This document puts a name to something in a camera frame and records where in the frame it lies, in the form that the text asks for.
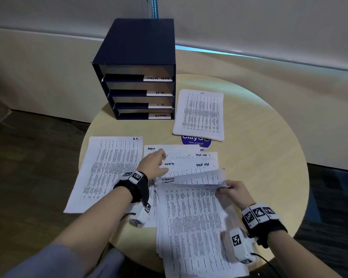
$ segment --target file organizer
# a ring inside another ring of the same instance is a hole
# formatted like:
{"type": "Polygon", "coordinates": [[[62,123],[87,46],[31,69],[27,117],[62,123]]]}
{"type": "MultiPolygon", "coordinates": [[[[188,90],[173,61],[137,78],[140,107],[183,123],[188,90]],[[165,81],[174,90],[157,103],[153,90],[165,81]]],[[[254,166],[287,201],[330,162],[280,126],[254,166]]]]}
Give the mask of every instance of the file organizer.
{"type": "Polygon", "coordinates": [[[116,119],[174,119],[173,19],[116,18],[92,64],[116,119]]]}

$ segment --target wooden table top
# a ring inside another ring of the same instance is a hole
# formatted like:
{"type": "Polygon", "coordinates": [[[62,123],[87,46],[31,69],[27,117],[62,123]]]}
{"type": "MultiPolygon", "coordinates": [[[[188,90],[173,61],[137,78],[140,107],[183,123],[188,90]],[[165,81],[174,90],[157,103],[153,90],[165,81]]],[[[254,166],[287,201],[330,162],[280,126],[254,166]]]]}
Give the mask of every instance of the wooden table top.
{"type": "MultiPolygon", "coordinates": [[[[226,169],[227,178],[243,181],[255,201],[270,205],[294,236],[307,207],[309,178],[303,151],[288,124],[255,94],[218,78],[179,74],[176,99],[181,89],[224,93],[225,140],[213,141],[207,151],[218,152],[219,168],[226,169]]],[[[116,120],[107,104],[84,137],[79,168],[90,136],[142,136],[144,145],[181,144],[180,136],[172,134],[173,126],[173,120],[116,120]]],[[[133,261],[163,272],[156,254],[156,228],[137,228],[125,220],[111,243],[133,261]]],[[[256,249],[267,260],[274,257],[269,249],[256,249]]]]}

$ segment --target wristband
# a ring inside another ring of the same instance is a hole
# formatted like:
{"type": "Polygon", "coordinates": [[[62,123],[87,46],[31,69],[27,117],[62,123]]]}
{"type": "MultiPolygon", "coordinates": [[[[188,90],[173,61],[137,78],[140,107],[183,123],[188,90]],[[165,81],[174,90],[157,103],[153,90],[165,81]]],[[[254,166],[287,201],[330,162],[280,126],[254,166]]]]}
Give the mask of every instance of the wristband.
{"type": "Polygon", "coordinates": [[[242,211],[242,222],[245,224],[248,236],[257,237],[258,245],[268,248],[268,234],[272,231],[285,230],[279,216],[268,206],[253,204],[242,211]]]}
{"type": "Polygon", "coordinates": [[[147,205],[149,199],[148,178],[144,173],[134,171],[123,174],[113,189],[119,186],[126,187],[130,191],[133,196],[132,203],[142,201],[144,206],[147,205]]]}

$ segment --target sleeve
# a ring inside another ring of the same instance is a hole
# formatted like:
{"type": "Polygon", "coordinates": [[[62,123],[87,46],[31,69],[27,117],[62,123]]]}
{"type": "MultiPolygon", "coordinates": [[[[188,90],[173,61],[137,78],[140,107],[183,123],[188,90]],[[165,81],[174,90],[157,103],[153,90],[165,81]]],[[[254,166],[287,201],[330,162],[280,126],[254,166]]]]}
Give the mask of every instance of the sleeve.
{"type": "Polygon", "coordinates": [[[81,278],[84,275],[76,252],[63,245],[51,244],[14,267],[3,278],[81,278]]]}

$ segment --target purple sticker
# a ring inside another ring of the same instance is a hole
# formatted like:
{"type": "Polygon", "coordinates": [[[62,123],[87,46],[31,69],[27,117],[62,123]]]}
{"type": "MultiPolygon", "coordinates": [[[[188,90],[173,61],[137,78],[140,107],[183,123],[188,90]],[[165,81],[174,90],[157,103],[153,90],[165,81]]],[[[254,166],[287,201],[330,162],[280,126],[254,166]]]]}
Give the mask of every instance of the purple sticker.
{"type": "Polygon", "coordinates": [[[211,144],[210,139],[203,139],[201,137],[192,137],[192,136],[182,136],[181,138],[183,144],[199,144],[201,151],[208,149],[211,144]]]}

